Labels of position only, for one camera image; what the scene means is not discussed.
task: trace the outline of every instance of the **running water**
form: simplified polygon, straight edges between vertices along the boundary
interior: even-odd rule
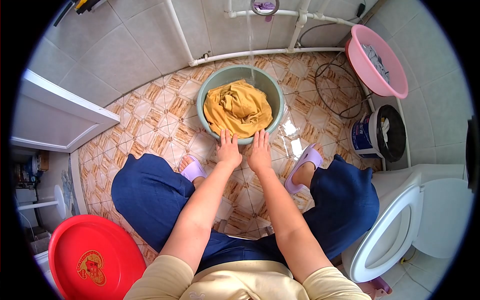
[[[249,9],[247,10],[247,28],[248,28],[248,50],[250,51],[250,54],[248,55],[248,64],[250,65],[251,68],[251,77],[247,82],[253,86],[255,86],[255,72],[253,71],[253,65],[255,64],[255,61],[253,59],[253,50],[252,50],[252,40],[253,40],[253,30],[252,30],[252,22],[250,21],[250,14],[253,13],[251,11],[250,7],[250,0],[248,0],[249,4]]]

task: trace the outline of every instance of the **short sleeve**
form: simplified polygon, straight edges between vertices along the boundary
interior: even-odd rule
[[[183,260],[160,255],[125,295],[125,300],[179,299],[192,284],[193,271]]]
[[[315,271],[303,282],[303,287],[311,300],[371,300],[335,267]]]

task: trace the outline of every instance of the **floor tile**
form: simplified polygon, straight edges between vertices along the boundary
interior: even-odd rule
[[[322,168],[328,168],[333,156],[339,154],[360,169],[381,170],[381,160],[360,158],[348,138],[350,125],[361,119],[367,105],[346,113],[358,113],[353,119],[341,118],[328,108],[338,112],[361,100],[358,82],[348,74],[354,74],[349,64],[343,65],[346,71],[333,66],[315,78],[319,65],[328,63],[335,55],[321,52],[254,58],[253,65],[278,80],[284,92],[284,116],[269,137],[272,167],[282,183],[305,147],[312,143],[322,145]],[[335,63],[345,60],[342,54]],[[108,218],[126,230],[138,244],[146,264],[153,261],[156,252],[116,210],[111,199],[113,179],[128,154],[135,158],[145,153],[161,156],[175,172],[179,172],[181,158],[188,154],[199,160],[207,174],[211,173],[218,161],[217,140],[206,132],[197,116],[198,90],[215,70],[248,63],[247,57],[215,61],[144,84],[106,107],[120,116],[119,124],[79,148],[81,181],[90,213]],[[251,149],[251,145],[239,147],[243,160],[227,181],[213,227],[219,228],[220,222],[226,220],[225,233],[256,239],[273,229],[262,186],[247,163]],[[291,196],[301,212],[314,206],[306,187]]]

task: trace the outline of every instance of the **white toilet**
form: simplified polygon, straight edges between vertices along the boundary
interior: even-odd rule
[[[413,245],[449,258],[462,241],[473,194],[463,180],[464,165],[416,165],[372,177],[380,211],[372,228],[342,252],[354,282],[377,278]]]

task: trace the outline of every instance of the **white door frame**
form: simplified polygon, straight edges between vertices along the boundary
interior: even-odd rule
[[[71,153],[103,131],[120,122],[119,115],[70,93],[45,78],[38,76],[29,69],[27,69],[23,75],[19,92],[54,108],[93,121],[95,124],[74,138],[66,146],[29,140],[17,136],[11,137],[11,143],[13,145]]]

